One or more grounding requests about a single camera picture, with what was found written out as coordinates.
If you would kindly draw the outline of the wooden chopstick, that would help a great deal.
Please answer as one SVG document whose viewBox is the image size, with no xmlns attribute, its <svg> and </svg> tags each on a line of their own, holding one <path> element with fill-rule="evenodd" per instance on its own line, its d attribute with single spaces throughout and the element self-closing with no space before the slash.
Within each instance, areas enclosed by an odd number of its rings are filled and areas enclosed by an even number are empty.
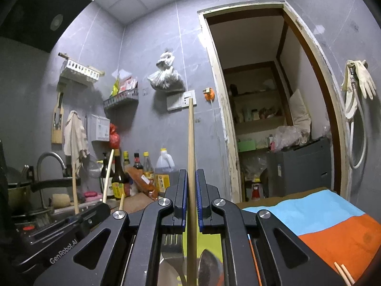
<svg viewBox="0 0 381 286">
<path fill-rule="evenodd" d="M 347 277 L 347 275 L 345 274 L 345 272 L 343 271 L 342 267 L 340 267 L 337 262 L 334 262 L 334 266 L 336 268 L 336 270 L 338 271 L 339 275 L 342 277 L 342 279 L 344 280 L 345 284 L 347 286 L 351 286 L 351 282 L 349 280 L 349 278 Z"/>
<path fill-rule="evenodd" d="M 348 281 L 348 283 L 350 285 L 354 285 L 355 284 L 355 280 L 354 280 L 353 276 L 351 276 L 351 273 L 348 271 L 346 266 L 344 264 L 342 264 L 341 268 L 342 268 L 342 271 L 343 271 L 343 273 L 345 275 L 345 280 Z"/>
<path fill-rule="evenodd" d="M 104 184 L 104 190 L 103 190 L 103 203 L 106 203 L 107 199 L 107 190 L 109 189 L 109 178 L 110 178 L 110 172 L 112 169 L 112 161 L 114 158 L 114 149 L 111 150 L 108 165 L 107 165 L 107 170 L 106 170 L 106 177 L 105 177 L 105 184 Z"/>
<path fill-rule="evenodd" d="M 188 122 L 187 284 L 197 283 L 197 208 L 195 187 L 194 106 L 189 99 Z"/>
</svg>

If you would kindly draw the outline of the ornate silver fork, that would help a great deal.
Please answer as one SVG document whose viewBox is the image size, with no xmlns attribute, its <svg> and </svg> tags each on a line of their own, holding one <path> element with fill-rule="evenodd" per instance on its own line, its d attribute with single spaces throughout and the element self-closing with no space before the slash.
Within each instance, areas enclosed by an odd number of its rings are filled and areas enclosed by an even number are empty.
<svg viewBox="0 0 381 286">
<path fill-rule="evenodd" d="M 161 255 L 178 273 L 182 285 L 187 285 L 183 270 L 184 254 L 181 234 L 164 234 L 161 241 Z"/>
</svg>

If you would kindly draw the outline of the chrome kitchen faucet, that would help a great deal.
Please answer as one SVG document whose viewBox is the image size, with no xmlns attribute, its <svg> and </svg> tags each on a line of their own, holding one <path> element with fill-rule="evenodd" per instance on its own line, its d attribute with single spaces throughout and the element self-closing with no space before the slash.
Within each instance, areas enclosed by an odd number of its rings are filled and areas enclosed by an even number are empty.
<svg viewBox="0 0 381 286">
<path fill-rule="evenodd" d="M 63 158 L 57 152 L 44 152 L 42 153 L 36 165 L 36 181 L 52 181 L 55 179 L 63 179 L 63 167 L 66 165 Z M 34 207 L 42 208 L 47 207 L 49 200 L 52 199 L 53 194 L 67 194 L 67 187 L 51 187 L 36 191 L 34 196 Z"/>
</svg>

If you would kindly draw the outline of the black cooking pan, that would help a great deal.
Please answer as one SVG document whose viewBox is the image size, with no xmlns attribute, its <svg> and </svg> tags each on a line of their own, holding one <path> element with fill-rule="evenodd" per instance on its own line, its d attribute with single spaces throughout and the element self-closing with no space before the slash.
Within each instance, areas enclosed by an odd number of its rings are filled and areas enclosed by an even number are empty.
<svg viewBox="0 0 381 286">
<path fill-rule="evenodd" d="M 71 187 L 72 177 L 49 179 L 44 181 L 22 181 L 8 184 L 8 204 L 11 209 L 24 205 L 30 200 L 30 193 L 43 189 Z"/>
</svg>

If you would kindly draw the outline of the silver spoon by chopsticks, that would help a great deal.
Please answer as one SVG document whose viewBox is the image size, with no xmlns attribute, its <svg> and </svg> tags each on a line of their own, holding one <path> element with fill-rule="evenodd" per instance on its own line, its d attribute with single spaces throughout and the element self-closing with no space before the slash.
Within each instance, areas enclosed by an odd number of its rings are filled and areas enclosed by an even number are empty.
<svg viewBox="0 0 381 286">
<path fill-rule="evenodd" d="M 220 286 L 224 284 L 223 265 L 211 251 L 205 249 L 198 265 L 198 285 Z"/>
</svg>

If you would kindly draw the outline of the large oil jug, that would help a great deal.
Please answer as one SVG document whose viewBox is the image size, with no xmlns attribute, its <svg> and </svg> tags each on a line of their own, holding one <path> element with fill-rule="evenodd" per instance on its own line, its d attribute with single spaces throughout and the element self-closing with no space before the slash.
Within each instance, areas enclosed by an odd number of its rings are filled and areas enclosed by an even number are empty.
<svg viewBox="0 0 381 286">
<path fill-rule="evenodd" d="M 159 194 L 162 196 L 165 191 L 177 183 L 178 168 L 176 167 L 172 156 L 166 148 L 160 150 L 160 156 L 154 168 L 154 181 Z"/>
</svg>

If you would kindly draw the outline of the green box on shelf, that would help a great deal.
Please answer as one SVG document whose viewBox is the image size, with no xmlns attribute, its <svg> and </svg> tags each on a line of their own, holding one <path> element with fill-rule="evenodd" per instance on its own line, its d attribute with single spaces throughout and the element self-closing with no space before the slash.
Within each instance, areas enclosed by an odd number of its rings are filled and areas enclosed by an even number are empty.
<svg viewBox="0 0 381 286">
<path fill-rule="evenodd" d="M 256 150 L 256 141 L 247 140 L 238 142 L 238 152 L 249 152 Z"/>
</svg>

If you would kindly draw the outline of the dark soy sauce bottle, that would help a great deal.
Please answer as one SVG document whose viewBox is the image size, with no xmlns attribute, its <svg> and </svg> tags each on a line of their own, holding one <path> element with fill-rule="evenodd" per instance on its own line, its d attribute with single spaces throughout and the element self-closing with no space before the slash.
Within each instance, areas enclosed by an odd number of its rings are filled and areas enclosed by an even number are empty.
<svg viewBox="0 0 381 286">
<path fill-rule="evenodd" d="M 116 199 L 122 199 L 127 195 L 127 177 L 121 164 L 120 150 L 114 150 L 114 175 L 112 177 L 112 190 Z"/>
</svg>

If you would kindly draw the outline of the orange snack packet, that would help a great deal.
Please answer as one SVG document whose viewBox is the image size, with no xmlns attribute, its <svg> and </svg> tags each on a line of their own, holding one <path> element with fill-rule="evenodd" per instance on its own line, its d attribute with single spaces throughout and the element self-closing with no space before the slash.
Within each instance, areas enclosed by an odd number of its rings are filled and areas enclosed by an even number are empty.
<svg viewBox="0 0 381 286">
<path fill-rule="evenodd" d="M 154 184 L 144 175 L 141 169 L 135 167 L 128 167 L 127 173 L 132 178 L 134 183 L 137 184 L 137 188 L 140 192 L 144 193 L 150 199 L 158 200 L 158 191 Z"/>
</svg>

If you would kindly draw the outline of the dark bottle yellow cap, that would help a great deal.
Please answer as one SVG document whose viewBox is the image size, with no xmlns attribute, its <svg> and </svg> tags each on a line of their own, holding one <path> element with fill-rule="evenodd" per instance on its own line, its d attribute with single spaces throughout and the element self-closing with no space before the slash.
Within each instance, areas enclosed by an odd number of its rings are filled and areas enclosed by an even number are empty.
<svg viewBox="0 0 381 286">
<path fill-rule="evenodd" d="M 103 166 L 101 168 L 101 191 L 105 191 L 105 185 L 106 185 L 106 174 L 107 174 L 107 169 L 109 165 L 109 159 L 107 158 L 107 154 L 104 152 L 103 153 Z M 106 198 L 107 199 L 114 199 L 114 193 L 112 190 L 112 177 L 114 175 L 114 171 L 111 169 L 110 170 L 110 175 L 109 175 L 109 182 L 108 182 L 108 187 L 107 187 L 107 192 L 106 192 Z"/>
</svg>

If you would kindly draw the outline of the grey cabinet in doorway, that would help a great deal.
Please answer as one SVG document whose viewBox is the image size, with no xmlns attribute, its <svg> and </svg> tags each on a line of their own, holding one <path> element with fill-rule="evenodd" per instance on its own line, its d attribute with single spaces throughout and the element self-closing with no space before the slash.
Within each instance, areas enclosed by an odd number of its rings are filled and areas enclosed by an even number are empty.
<svg viewBox="0 0 381 286">
<path fill-rule="evenodd" d="M 331 188 L 329 140 L 321 137 L 303 146 L 269 152 L 267 171 L 270 197 L 283 197 L 319 187 Z"/>
</svg>

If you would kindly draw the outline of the clear plastic bag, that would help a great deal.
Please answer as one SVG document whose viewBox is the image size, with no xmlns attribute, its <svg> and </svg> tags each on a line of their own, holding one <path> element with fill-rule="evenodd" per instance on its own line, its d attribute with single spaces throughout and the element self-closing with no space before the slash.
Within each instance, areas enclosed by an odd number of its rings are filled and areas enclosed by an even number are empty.
<svg viewBox="0 0 381 286">
<path fill-rule="evenodd" d="M 309 141 L 310 132 L 297 126 L 279 126 L 271 143 L 272 152 L 284 148 L 304 145 Z"/>
</svg>

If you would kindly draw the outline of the hanging beige cloth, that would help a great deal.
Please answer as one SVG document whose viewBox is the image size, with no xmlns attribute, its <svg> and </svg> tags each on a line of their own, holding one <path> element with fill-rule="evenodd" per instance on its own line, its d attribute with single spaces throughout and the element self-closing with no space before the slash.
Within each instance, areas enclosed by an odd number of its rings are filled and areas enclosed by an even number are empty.
<svg viewBox="0 0 381 286">
<path fill-rule="evenodd" d="M 84 158 L 89 155 L 89 142 L 82 120 L 75 110 L 72 110 L 65 123 L 64 147 L 66 156 L 70 156 L 75 164 L 75 174 L 78 175 Z"/>
</svg>

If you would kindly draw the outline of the wooden knife holder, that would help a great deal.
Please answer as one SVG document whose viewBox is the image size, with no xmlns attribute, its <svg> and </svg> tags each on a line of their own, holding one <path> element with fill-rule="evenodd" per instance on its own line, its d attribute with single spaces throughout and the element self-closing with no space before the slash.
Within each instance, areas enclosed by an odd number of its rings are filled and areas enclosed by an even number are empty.
<svg viewBox="0 0 381 286">
<path fill-rule="evenodd" d="M 53 120 L 52 120 L 52 136 L 51 143 L 59 144 L 63 143 L 63 93 L 59 92 L 57 96 L 57 103 L 53 111 Z"/>
</svg>

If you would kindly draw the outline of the multicolour striped towel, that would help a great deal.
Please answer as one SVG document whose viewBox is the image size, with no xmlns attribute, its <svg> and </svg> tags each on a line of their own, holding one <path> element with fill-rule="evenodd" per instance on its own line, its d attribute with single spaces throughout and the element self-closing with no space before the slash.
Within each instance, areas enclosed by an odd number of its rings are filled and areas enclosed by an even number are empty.
<svg viewBox="0 0 381 286">
<path fill-rule="evenodd" d="M 245 212 L 269 210 L 337 272 L 344 264 L 357 285 L 380 285 L 380 223 L 327 189 L 241 203 Z"/>
</svg>

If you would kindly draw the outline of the red plastic bag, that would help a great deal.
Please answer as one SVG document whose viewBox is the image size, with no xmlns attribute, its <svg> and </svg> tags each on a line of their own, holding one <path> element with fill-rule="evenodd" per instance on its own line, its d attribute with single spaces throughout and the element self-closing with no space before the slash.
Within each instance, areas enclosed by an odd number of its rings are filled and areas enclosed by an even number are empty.
<svg viewBox="0 0 381 286">
<path fill-rule="evenodd" d="M 120 135 L 117 133 L 117 126 L 113 123 L 110 123 L 109 129 L 109 145 L 111 149 L 119 149 L 120 148 Z"/>
</svg>

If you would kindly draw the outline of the white rubber glove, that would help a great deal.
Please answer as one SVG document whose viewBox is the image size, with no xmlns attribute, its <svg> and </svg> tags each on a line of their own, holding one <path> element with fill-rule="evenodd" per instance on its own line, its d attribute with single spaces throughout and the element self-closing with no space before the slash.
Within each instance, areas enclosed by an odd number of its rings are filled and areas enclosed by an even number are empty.
<svg viewBox="0 0 381 286">
<path fill-rule="evenodd" d="M 358 84 L 362 95 L 365 99 L 369 98 L 373 100 L 373 97 L 376 96 L 376 85 L 371 77 L 371 74 L 367 70 L 366 66 L 362 61 L 355 61 L 356 74 L 358 78 Z"/>
</svg>

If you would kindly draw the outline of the black range hood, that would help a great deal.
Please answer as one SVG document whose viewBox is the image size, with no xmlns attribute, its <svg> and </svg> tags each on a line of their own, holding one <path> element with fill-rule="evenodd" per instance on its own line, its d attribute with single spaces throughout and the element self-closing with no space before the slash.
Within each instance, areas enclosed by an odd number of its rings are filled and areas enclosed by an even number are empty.
<svg viewBox="0 0 381 286">
<path fill-rule="evenodd" d="M 51 52 L 94 0 L 1 0 L 1 36 Z"/>
</svg>

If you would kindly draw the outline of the orange wall hook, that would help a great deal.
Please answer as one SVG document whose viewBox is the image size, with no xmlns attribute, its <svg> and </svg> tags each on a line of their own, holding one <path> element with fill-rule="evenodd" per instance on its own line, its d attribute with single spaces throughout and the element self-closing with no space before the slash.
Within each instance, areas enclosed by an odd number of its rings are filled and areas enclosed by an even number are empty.
<svg viewBox="0 0 381 286">
<path fill-rule="evenodd" d="M 211 87 L 204 89 L 203 95 L 204 95 L 205 100 L 208 102 L 213 102 L 215 99 L 215 93 Z"/>
</svg>

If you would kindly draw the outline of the white wall socket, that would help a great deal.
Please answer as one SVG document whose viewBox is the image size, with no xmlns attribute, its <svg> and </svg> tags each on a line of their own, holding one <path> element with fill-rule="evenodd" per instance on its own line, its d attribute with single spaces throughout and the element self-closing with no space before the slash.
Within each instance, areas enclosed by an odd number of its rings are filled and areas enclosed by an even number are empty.
<svg viewBox="0 0 381 286">
<path fill-rule="evenodd" d="M 167 110 L 173 111 L 187 108 L 189 106 L 189 99 L 192 99 L 192 104 L 195 107 L 197 105 L 197 101 L 194 90 L 171 94 L 167 96 Z"/>
</svg>

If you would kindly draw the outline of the white wall box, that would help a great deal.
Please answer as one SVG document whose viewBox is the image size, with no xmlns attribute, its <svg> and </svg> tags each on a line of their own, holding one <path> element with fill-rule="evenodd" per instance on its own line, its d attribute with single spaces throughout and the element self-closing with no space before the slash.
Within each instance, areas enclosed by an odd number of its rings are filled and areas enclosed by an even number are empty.
<svg viewBox="0 0 381 286">
<path fill-rule="evenodd" d="M 90 140 L 106 141 L 110 139 L 110 120 L 103 116 L 91 115 L 90 117 Z"/>
</svg>

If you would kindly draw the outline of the plastic bag on wall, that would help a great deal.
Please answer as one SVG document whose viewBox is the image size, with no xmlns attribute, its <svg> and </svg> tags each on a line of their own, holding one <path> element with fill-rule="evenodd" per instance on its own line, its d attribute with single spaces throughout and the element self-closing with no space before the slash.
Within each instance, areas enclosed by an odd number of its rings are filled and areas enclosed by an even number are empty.
<svg viewBox="0 0 381 286">
<path fill-rule="evenodd" d="M 154 90 L 165 93 L 185 92 L 185 83 L 173 67 L 174 60 L 171 51 L 162 53 L 156 63 L 158 70 L 147 77 Z"/>
</svg>

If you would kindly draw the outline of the grey wall basket shelf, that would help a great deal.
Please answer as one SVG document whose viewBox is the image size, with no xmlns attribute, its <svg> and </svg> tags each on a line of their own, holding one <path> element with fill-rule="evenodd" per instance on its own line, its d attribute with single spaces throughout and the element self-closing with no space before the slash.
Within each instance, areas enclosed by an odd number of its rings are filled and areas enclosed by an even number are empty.
<svg viewBox="0 0 381 286">
<path fill-rule="evenodd" d="M 110 97 L 103 102 L 105 110 L 116 108 L 126 103 L 138 101 L 138 81 L 134 77 L 118 79 L 112 87 Z"/>
</svg>

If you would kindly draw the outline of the wooden door frame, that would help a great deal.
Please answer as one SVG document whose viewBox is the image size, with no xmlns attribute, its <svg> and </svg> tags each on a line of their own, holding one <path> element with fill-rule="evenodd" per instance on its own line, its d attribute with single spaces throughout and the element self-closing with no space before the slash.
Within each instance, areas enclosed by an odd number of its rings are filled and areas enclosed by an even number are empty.
<svg viewBox="0 0 381 286">
<path fill-rule="evenodd" d="M 329 140 L 330 189 L 345 196 L 350 169 L 342 98 L 306 22 L 286 1 L 221 6 L 199 18 L 221 108 L 231 199 L 250 198 L 279 126 L 308 130 L 308 142 Z M 256 141 L 256 150 L 238 152 L 238 142 L 247 140 Z"/>
</svg>

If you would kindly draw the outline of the white wall rack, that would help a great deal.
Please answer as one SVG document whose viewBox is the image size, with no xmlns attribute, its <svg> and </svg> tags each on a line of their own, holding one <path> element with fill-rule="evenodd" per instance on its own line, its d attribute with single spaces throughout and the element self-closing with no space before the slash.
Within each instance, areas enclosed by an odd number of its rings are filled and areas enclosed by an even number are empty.
<svg viewBox="0 0 381 286">
<path fill-rule="evenodd" d="M 63 64 L 60 76 L 80 83 L 82 85 L 91 86 L 97 83 L 100 77 L 105 75 L 104 71 L 98 70 L 93 66 L 85 66 L 71 59 L 67 54 L 59 52 L 58 56 L 63 58 Z"/>
</svg>

